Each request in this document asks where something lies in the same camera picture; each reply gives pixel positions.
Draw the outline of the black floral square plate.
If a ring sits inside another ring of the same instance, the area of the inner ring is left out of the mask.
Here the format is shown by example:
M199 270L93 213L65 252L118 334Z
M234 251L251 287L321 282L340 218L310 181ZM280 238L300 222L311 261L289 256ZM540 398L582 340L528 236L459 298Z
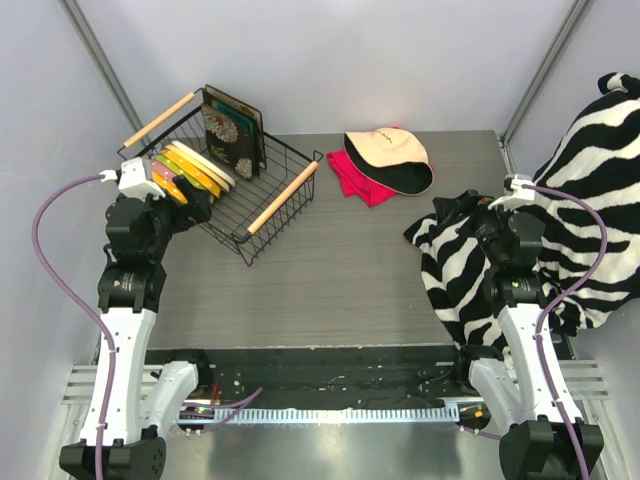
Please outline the black floral square plate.
M201 114L209 154L246 180L257 177L259 163L249 129L208 104L201 105Z

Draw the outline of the teal glazed square plate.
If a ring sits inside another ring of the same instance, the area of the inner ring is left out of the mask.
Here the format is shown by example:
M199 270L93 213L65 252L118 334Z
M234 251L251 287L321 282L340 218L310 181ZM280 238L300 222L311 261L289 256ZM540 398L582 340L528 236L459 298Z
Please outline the teal glazed square plate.
M214 100L215 146L222 146L224 160L243 178L259 175L259 148L254 122L244 113Z

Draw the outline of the cream flower square plate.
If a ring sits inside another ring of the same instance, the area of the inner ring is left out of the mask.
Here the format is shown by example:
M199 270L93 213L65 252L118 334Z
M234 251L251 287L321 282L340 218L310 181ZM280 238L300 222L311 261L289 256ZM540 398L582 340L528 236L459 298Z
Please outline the cream flower square plate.
M246 114L253 122L256 130L259 148L259 175L262 169L266 168L266 155L263 137L263 122L262 114L253 106L240 101L239 99L219 90L210 85L206 85L203 90L203 103L212 106L214 100L221 101L222 103L238 110L240 113Z

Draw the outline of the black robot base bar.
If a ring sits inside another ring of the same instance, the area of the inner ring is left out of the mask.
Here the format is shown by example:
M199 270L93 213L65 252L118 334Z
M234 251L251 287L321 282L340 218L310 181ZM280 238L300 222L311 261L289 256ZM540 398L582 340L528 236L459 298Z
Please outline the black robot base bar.
M147 365L192 360L195 398L298 410L440 407L477 396L452 345L152 349Z

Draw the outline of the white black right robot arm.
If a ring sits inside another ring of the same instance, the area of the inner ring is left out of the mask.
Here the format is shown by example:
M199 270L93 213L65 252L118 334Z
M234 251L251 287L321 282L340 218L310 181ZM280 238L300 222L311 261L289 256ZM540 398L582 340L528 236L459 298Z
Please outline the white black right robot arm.
M544 223L521 211L533 191L513 190L492 199L469 190L433 204L439 225L477 240L490 262L483 293L508 343L513 365L497 350L471 347L451 371L457 391L479 393L496 424L499 463L506 479L587 479L604 447L588 424L562 374L534 266Z

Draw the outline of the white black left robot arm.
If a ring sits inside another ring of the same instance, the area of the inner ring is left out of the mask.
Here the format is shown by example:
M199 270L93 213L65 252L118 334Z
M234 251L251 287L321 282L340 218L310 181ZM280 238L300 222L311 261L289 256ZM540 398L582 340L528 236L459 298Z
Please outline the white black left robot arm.
M176 179L169 195L118 195L105 217L106 265L99 279L101 346L91 404L78 442L62 447L61 469L75 479L158 479L166 437L183 402L205 397L213 375L200 357L175 357L142 393L145 357L166 280L172 237L211 218L209 193Z

